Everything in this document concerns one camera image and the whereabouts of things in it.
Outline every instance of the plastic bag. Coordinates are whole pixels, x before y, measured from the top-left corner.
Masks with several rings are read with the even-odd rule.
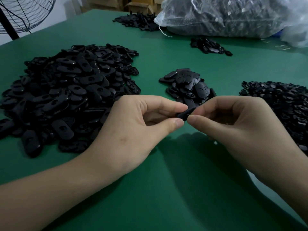
[[[308,0],[165,0],[162,7],[155,23],[176,34],[266,38],[290,27],[282,40],[308,46]]]

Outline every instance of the fan stand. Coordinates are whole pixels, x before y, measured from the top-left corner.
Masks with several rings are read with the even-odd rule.
[[[3,28],[6,30],[6,32],[11,37],[12,40],[16,40],[19,38],[18,34],[16,33],[15,29],[13,28],[12,24],[7,19],[1,8],[0,8],[0,23],[2,24]]]

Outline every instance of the green table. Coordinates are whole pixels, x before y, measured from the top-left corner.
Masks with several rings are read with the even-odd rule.
[[[93,10],[0,46],[3,91],[23,75],[26,60],[52,56],[73,44],[106,43],[138,50],[135,81],[142,94],[170,98],[158,79],[177,68],[201,74],[218,95],[237,95],[241,82],[281,81],[308,85],[307,50],[286,49],[275,39],[217,38],[233,57],[203,54],[189,38],[126,28],[119,12]],[[56,145],[28,159],[20,139],[0,141],[0,183],[62,164],[75,157]],[[72,208],[46,230],[306,230],[265,197],[221,145],[185,124],[137,169]]]

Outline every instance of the forearm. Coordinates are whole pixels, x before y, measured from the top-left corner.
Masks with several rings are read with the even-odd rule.
[[[63,165],[0,186],[2,230],[41,230],[116,178],[80,155]]]
[[[275,190],[308,224],[308,157],[299,150],[283,159],[273,173],[262,181]]]

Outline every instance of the small pile of black parts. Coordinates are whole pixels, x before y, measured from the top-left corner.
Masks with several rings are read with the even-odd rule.
[[[132,11],[128,15],[117,17],[113,22],[122,23],[126,27],[138,27],[142,31],[158,31],[158,25],[154,23],[155,14],[144,15],[142,13],[133,14]]]
[[[226,54],[229,57],[232,57],[232,53],[228,50],[225,50],[224,47],[220,44],[210,40],[209,38],[191,38],[190,46],[192,48],[198,48],[203,53],[213,53],[213,54]]]
[[[200,74],[192,72],[189,68],[177,69],[159,79],[159,82],[170,84],[166,92],[176,101],[186,104],[188,109],[177,115],[187,120],[187,117],[205,101],[216,96],[214,89],[208,88]]]
[[[4,91],[0,139],[21,137],[25,153],[37,157],[45,144],[60,140],[63,152],[87,149],[113,103],[125,94],[140,94],[131,75],[132,57],[123,46],[73,45],[51,58],[25,62],[27,75]]]
[[[242,82],[241,96],[263,98],[299,148],[308,155],[308,89],[281,82]]]

